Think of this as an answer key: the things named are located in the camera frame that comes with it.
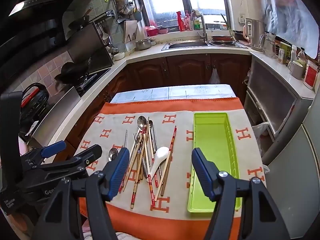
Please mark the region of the steel fork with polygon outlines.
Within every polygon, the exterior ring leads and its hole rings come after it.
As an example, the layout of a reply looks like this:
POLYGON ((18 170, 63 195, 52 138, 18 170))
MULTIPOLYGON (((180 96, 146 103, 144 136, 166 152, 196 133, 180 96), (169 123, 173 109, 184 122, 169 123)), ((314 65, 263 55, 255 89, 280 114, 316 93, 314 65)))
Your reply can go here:
POLYGON ((137 132, 137 133, 134 133, 133 134, 133 137, 134 137, 134 140, 135 140, 135 146, 137 146, 138 145, 138 142, 139 142, 139 133, 137 132))

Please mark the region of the steel pot on counter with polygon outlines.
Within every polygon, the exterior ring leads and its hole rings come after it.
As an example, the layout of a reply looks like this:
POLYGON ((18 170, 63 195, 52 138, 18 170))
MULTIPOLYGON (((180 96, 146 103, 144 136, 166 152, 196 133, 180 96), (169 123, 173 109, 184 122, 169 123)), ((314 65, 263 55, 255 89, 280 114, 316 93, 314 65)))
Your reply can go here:
POLYGON ((136 50, 146 50, 151 48, 152 46, 155 46, 157 43, 155 40, 151 39, 150 37, 145 38, 143 40, 136 41, 136 50))

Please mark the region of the small steel long spoon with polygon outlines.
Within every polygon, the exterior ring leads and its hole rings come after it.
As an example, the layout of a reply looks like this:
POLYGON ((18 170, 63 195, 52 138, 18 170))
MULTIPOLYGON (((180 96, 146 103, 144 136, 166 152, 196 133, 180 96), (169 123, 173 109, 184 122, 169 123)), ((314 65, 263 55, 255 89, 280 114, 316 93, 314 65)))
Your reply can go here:
POLYGON ((153 151, 156 152, 158 147, 157 147, 155 128, 154 128, 152 120, 149 120, 149 126, 151 129, 151 139, 152 139, 152 144, 153 144, 153 151))

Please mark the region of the steel kitchen sink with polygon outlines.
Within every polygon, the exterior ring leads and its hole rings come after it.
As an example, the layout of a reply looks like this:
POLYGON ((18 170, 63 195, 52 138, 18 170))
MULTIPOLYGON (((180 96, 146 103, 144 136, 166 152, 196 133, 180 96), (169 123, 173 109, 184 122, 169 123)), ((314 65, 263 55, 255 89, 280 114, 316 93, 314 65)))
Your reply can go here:
POLYGON ((162 50, 170 50, 170 49, 180 49, 180 48, 193 48, 193 47, 208 47, 208 46, 216 46, 216 47, 229 47, 229 48, 243 48, 247 49, 247 46, 240 44, 239 42, 229 42, 229 43, 214 43, 212 41, 204 42, 204 41, 183 41, 183 42, 168 42, 166 43, 162 50))

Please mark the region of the gas stove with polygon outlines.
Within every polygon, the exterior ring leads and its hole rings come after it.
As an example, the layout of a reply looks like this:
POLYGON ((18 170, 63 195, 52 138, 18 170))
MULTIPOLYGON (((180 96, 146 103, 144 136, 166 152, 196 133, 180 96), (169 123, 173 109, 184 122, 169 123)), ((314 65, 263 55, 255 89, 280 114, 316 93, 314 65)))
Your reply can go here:
POLYGON ((75 89, 80 97, 82 97, 104 74, 109 72, 111 67, 98 71, 92 74, 86 74, 84 79, 80 81, 78 85, 75 85, 75 89))

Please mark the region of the dark wooden chopstick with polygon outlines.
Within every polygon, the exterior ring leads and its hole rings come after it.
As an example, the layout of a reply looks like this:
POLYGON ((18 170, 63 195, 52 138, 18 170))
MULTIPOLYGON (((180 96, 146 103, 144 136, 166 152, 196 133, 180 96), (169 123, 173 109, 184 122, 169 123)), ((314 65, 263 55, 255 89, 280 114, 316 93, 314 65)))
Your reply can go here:
POLYGON ((168 181, 168 175, 169 175, 171 161, 172 161, 172 153, 169 156, 169 162, 168 162, 167 169, 166 169, 166 172, 164 175, 164 181, 163 181, 163 185, 162 185, 161 192, 160 192, 161 197, 163 197, 164 193, 165 193, 165 187, 166 187, 167 181, 168 181))

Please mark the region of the black wok on stove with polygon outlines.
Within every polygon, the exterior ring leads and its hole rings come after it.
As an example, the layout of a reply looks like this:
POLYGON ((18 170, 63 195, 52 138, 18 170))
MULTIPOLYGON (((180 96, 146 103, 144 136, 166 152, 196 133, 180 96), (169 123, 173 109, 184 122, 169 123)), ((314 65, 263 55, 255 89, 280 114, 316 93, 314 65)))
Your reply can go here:
POLYGON ((65 85, 76 85, 88 73, 87 64, 76 64, 74 62, 66 62, 61 68, 61 73, 56 75, 54 79, 65 85))

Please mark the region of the steel chopstick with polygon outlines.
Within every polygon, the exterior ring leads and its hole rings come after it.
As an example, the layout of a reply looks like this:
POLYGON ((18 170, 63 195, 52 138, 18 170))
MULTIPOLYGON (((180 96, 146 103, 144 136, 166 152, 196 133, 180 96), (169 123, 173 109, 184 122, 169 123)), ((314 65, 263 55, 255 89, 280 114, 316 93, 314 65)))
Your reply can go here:
POLYGON ((126 129, 126 131, 125 131, 124 147, 127 147, 127 135, 128 135, 128 130, 126 129))

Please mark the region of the grey countertop cabinet appliance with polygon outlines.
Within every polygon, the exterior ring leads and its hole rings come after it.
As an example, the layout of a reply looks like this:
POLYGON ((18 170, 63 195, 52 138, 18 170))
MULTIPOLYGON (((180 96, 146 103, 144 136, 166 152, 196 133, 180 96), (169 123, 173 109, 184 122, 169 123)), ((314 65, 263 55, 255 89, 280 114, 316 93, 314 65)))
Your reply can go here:
POLYGON ((299 129, 316 94, 286 65, 262 53, 251 54, 245 111, 254 126, 268 122, 267 138, 260 143, 263 163, 268 165, 299 129))

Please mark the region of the short steel soup spoon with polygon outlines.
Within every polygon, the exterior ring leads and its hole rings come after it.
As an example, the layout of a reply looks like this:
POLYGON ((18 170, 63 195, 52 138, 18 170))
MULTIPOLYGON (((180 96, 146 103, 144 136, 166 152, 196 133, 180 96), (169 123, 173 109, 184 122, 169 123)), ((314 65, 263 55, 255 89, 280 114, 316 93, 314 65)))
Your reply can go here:
POLYGON ((109 150, 108 153, 108 161, 113 161, 116 159, 116 157, 118 156, 118 150, 117 148, 113 147, 109 150))

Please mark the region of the steel electric kettle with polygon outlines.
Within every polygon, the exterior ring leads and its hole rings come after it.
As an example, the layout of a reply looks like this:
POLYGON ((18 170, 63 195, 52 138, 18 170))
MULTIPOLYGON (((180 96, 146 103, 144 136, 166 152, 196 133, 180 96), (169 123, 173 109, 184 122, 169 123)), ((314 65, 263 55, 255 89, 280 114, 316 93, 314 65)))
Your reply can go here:
POLYGON ((245 25, 243 29, 243 37, 250 43, 251 48, 256 51, 263 51, 260 44, 260 36, 265 33, 265 25, 259 20, 251 18, 245 19, 245 25))

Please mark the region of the orange beige H-pattern cloth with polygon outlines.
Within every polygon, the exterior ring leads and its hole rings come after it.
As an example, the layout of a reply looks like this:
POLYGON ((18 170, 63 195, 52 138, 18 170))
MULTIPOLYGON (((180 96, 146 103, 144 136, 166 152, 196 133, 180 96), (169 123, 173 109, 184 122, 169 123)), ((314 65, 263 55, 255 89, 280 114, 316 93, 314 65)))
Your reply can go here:
MULTIPOLYGON (((195 148, 194 113, 227 113, 236 147, 239 178, 265 180, 257 141, 238 98, 106 103, 79 142, 78 152, 94 144, 103 150, 101 157, 87 168, 90 174, 104 168, 111 148, 124 146, 126 129, 127 148, 132 147, 139 116, 153 121, 158 147, 170 147, 177 126, 165 193, 163 197, 159 194, 155 207, 151 205, 148 181, 143 179, 138 183, 134 208, 130 208, 137 159, 129 165, 121 193, 106 204, 117 233, 127 233, 138 239, 204 238, 213 213, 190 213, 187 210, 193 168, 191 153, 195 148)), ((160 180, 158 174, 152 179, 154 196, 160 180)))

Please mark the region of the large steel spoon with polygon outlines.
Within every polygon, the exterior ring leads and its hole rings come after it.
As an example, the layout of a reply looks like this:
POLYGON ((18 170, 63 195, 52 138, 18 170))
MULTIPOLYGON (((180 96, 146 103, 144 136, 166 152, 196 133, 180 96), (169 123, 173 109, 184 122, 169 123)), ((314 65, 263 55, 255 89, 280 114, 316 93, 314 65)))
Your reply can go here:
POLYGON ((138 126, 138 129, 144 133, 145 132, 145 129, 147 128, 147 120, 144 116, 139 116, 138 119, 137 119, 137 126, 138 126))

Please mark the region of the red spray bottle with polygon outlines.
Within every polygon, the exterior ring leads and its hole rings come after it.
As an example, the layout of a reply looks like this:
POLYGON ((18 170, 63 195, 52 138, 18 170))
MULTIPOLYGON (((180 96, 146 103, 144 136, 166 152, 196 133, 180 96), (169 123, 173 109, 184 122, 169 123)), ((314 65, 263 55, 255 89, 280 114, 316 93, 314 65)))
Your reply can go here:
POLYGON ((177 11, 176 14, 177 14, 177 22, 178 22, 179 31, 185 31, 184 23, 181 18, 181 12, 177 11))

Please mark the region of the beige bamboo chopstick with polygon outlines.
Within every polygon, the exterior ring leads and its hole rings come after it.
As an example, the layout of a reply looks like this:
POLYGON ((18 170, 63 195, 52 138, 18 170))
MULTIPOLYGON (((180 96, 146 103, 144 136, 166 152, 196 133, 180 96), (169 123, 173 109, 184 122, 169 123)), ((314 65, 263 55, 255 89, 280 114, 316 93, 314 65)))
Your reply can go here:
POLYGON ((135 205, 135 200, 136 200, 136 193, 137 193, 137 187, 138 187, 138 183, 139 183, 139 178, 140 178, 140 170, 142 167, 142 159, 143 159, 143 155, 144 155, 144 145, 145 145, 145 134, 146 134, 146 125, 144 126, 141 136, 140 136, 140 140, 139 140, 139 155, 137 156, 137 173, 136 173, 136 178, 135 178, 135 183, 133 186, 133 191, 132 191, 132 197, 131 197, 131 203, 130 203, 130 208, 133 209, 134 205, 135 205))

